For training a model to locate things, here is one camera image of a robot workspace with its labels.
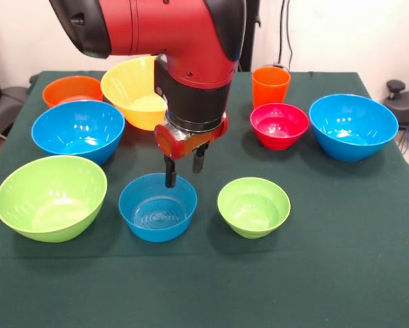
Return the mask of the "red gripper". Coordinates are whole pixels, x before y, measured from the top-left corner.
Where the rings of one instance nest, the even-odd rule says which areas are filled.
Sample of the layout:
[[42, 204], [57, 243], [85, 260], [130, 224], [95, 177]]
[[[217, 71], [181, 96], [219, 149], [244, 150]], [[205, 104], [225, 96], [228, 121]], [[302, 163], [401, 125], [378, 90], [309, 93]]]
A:
[[226, 113], [223, 114], [221, 124], [212, 131], [193, 133], [175, 127], [168, 120], [158, 124], [154, 129], [156, 143], [164, 154], [165, 186], [174, 188], [176, 183], [175, 161], [187, 155], [194, 154], [193, 172], [198, 174], [203, 169], [206, 150], [209, 145], [222, 137], [229, 126]]

